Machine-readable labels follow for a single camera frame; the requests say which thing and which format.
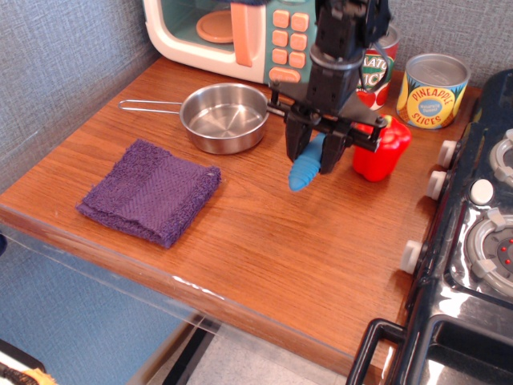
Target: pan handle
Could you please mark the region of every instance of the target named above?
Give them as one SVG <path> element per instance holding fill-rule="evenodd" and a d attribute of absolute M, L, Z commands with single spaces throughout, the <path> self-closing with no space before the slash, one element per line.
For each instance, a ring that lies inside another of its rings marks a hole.
<path fill-rule="evenodd" d="M 154 110 L 151 108 L 141 108 L 141 107 L 128 107 L 125 104 L 133 103 L 133 104 L 174 104 L 177 106 L 181 106 L 182 103 L 178 102 L 160 102 L 158 100 L 135 100 L 135 99 L 128 99 L 128 100 L 121 100 L 118 103 L 118 108 L 122 110 L 127 111 L 145 111 L 145 112 L 161 112 L 163 114 L 173 114 L 173 115 L 179 115 L 179 112 L 176 111 L 169 111 L 169 110 Z"/>
<path fill-rule="evenodd" d="M 406 329 L 396 323 L 387 321 L 382 318 L 374 319 L 367 326 L 367 331 L 363 336 L 360 347 L 358 348 L 357 357 L 354 360 L 351 372 L 347 377 L 346 385 L 361 385 L 366 377 L 370 362 L 378 346 L 378 342 L 386 339 L 399 345 L 404 342 Z"/>

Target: toy microwave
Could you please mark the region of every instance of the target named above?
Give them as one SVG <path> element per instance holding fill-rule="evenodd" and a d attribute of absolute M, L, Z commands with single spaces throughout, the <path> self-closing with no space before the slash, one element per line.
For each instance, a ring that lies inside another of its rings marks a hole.
<path fill-rule="evenodd" d="M 166 58 L 256 83 L 307 81 L 315 0 L 265 6 L 214 0 L 143 0 L 146 27 Z"/>

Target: tomato can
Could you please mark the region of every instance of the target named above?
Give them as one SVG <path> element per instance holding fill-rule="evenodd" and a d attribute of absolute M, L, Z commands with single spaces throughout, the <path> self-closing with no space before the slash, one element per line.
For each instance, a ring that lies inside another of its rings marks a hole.
<path fill-rule="evenodd" d="M 408 60 L 397 113 L 410 126 L 443 128 L 458 114 L 471 77 L 461 60 L 443 54 L 422 54 Z"/>
<path fill-rule="evenodd" d="M 390 79 L 392 78 L 392 70 L 394 69 L 395 56 L 399 47 L 399 32 L 392 24 L 389 25 L 386 35 L 379 39 L 379 44 L 388 56 L 389 71 L 386 76 L 385 83 L 373 92 L 366 92 L 362 88 L 362 82 L 358 82 L 357 94 L 360 100 L 372 110 L 377 110 L 386 102 L 388 90 L 390 87 Z M 373 48 L 366 51 L 363 59 L 362 74 L 365 89 L 374 87 L 385 76 L 387 61 L 381 54 Z"/>

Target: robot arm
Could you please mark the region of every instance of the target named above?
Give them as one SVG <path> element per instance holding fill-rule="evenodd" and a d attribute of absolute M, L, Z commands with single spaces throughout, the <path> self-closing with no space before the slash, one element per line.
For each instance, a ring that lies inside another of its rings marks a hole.
<path fill-rule="evenodd" d="M 317 36 L 310 51 L 308 83 L 270 84 L 270 107 L 285 114 L 287 156 L 295 159 L 310 142 L 312 130 L 325 134 L 321 174 L 329 173 L 346 148 L 376 151 L 386 121 L 356 95 L 366 49 L 377 45 L 391 19 L 388 0 L 316 0 Z M 283 104 L 279 95 L 292 99 Z M 355 123 L 373 127 L 368 134 Z"/>

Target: purple towel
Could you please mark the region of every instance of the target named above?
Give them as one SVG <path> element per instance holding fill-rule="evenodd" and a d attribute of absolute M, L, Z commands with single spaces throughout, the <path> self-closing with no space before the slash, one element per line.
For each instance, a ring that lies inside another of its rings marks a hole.
<path fill-rule="evenodd" d="M 77 210 L 102 225 L 169 248 L 219 183 L 217 167 L 176 158 L 137 140 Z"/>

